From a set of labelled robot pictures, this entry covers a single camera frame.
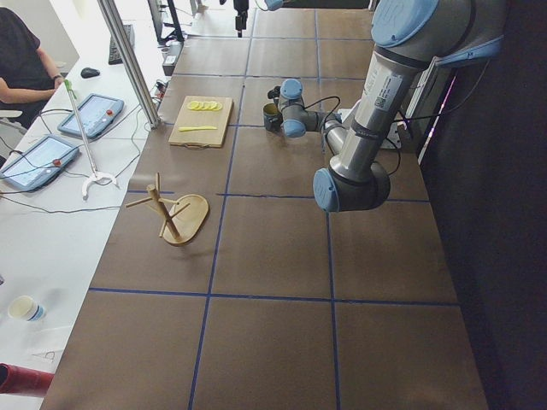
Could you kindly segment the dark grey HOME mug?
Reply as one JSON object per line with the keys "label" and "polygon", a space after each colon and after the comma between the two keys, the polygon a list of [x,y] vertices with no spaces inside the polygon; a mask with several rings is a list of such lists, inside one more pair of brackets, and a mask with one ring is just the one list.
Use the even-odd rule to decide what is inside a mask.
{"label": "dark grey HOME mug", "polygon": [[279,132],[283,121],[282,115],[275,103],[271,102],[263,106],[262,118],[264,128],[269,132]]}

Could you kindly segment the wooden cup storage rack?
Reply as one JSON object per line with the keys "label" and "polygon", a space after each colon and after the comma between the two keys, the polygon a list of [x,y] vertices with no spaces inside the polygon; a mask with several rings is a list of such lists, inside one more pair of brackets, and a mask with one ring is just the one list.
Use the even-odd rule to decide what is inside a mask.
{"label": "wooden cup storage rack", "polygon": [[162,218],[159,237],[172,246],[189,243],[201,229],[209,215],[209,202],[198,194],[188,194],[176,200],[161,195],[161,177],[156,173],[155,183],[146,187],[147,196],[129,202],[126,208],[146,205]]}

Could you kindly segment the white paper cup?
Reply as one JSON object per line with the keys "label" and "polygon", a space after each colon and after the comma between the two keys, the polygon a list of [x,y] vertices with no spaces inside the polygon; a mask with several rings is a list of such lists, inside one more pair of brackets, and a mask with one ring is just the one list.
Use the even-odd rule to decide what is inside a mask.
{"label": "white paper cup", "polygon": [[30,296],[18,296],[9,304],[8,315],[11,319],[34,322],[45,316],[45,309]]}

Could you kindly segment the yellow plastic knife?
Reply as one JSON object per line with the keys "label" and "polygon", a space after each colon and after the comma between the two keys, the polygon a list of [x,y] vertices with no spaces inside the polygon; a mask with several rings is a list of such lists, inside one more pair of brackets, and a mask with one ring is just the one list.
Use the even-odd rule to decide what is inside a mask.
{"label": "yellow plastic knife", "polygon": [[196,132],[196,131],[215,131],[218,128],[216,126],[181,126],[178,128],[179,132]]}

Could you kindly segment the bamboo cutting board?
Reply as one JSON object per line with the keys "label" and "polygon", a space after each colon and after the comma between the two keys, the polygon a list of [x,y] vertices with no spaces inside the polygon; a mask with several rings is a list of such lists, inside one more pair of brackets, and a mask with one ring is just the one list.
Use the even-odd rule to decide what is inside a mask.
{"label": "bamboo cutting board", "polygon": [[[220,111],[189,110],[187,104],[190,101],[219,102],[223,108]],[[221,148],[226,136],[226,128],[232,113],[233,100],[230,97],[203,97],[186,96],[174,128],[168,138],[168,143],[173,146],[187,148]],[[181,126],[216,126],[215,131],[179,132]]]}

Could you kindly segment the black computer mouse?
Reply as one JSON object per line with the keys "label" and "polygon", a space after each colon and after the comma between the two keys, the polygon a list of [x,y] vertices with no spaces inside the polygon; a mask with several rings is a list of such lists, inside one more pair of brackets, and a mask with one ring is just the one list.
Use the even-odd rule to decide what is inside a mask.
{"label": "black computer mouse", "polygon": [[90,79],[90,78],[97,77],[99,75],[100,75],[100,71],[91,67],[84,67],[80,72],[80,76],[82,79]]}

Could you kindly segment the far teach pendant tablet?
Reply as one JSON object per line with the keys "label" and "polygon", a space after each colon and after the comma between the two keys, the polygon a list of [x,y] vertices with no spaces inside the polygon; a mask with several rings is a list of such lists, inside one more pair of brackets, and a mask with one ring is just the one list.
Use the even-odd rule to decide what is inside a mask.
{"label": "far teach pendant tablet", "polygon": [[[124,108],[121,99],[92,93],[78,106],[79,115],[89,140],[98,138]],[[59,132],[81,138],[81,131],[74,114],[70,114],[58,126]]]}

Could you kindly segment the teach pendant tablet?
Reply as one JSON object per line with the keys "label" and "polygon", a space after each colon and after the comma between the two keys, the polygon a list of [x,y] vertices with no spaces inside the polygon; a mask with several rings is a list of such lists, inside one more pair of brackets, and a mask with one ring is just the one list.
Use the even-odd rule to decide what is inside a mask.
{"label": "teach pendant tablet", "polygon": [[[89,140],[98,138],[124,108],[121,99],[92,93],[78,106],[79,115]],[[58,126],[59,132],[81,138],[81,131],[74,114],[70,114]]]}
{"label": "teach pendant tablet", "polygon": [[56,178],[80,154],[79,147],[46,135],[1,169],[1,180],[17,190],[38,190]]}

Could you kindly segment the reacher grabber stick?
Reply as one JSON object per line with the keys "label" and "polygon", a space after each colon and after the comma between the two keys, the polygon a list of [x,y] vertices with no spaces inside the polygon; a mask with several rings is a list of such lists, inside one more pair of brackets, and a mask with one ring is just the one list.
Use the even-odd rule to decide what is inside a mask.
{"label": "reacher grabber stick", "polygon": [[97,166],[96,166],[96,163],[93,159],[91,149],[90,149],[90,146],[89,146],[88,137],[87,137],[86,132],[85,132],[85,127],[84,127],[83,121],[81,119],[78,106],[75,102],[75,93],[74,93],[72,84],[68,79],[65,79],[63,81],[63,84],[65,85],[66,90],[68,92],[68,97],[69,97],[69,100],[70,100],[72,108],[73,108],[73,114],[74,114],[74,117],[76,119],[76,122],[78,124],[79,130],[80,130],[80,133],[81,133],[81,137],[82,137],[82,141],[84,143],[84,148],[85,148],[85,152],[86,152],[86,155],[87,155],[87,159],[88,159],[88,161],[90,163],[90,166],[91,166],[91,175],[84,181],[84,183],[82,184],[82,188],[81,188],[82,198],[86,201],[87,198],[88,198],[89,188],[93,184],[98,184],[102,180],[108,180],[110,183],[112,183],[116,187],[118,187],[119,185],[118,185],[118,182],[117,182],[117,178],[114,175],[112,175],[110,173],[100,172],[100,171],[97,170]]}

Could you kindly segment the seated person black shirt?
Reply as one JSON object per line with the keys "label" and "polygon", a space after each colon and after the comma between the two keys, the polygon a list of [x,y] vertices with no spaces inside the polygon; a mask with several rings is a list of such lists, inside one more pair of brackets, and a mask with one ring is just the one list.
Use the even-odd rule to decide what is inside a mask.
{"label": "seated person black shirt", "polygon": [[12,10],[1,8],[1,109],[19,110],[29,128],[65,78],[41,42]]}

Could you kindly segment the near teach pendant tablet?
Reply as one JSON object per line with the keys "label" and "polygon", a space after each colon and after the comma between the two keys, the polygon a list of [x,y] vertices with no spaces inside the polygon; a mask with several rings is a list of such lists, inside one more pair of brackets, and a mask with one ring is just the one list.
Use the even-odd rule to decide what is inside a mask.
{"label": "near teach pendant tablet", "polygon": [[17,190],[38,190],[56,178],[80,154],[79,147],[46,135],[1,169],[1,180]]}

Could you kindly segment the red object at edge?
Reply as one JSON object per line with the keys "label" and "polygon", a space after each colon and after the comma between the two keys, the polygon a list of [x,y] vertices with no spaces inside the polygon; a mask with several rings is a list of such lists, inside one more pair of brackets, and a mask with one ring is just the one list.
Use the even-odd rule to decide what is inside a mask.
{"label": "red object at edge", "polygon": [[43,398],[55,374],[1,364],[1,393]]}

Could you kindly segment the aluminium frame post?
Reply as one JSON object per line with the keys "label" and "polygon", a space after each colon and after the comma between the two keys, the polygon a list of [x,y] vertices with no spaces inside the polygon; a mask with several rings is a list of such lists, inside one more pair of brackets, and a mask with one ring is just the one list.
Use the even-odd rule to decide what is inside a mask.
{"label": "aluminium frame post", "polygon": [[110,31],[119,51],[121,59],[136,94],[140,107],[143,109],[151,129],[156,129],[161,124],[161,119],[156,112],[156,106],[150,96],[149,89],[144,81],[144,76],[138,64],[137,57],[132,49],[129,38],[126,35],[118,9],[112,0],[98,0],[98,7],[103,15],[107,28]]}

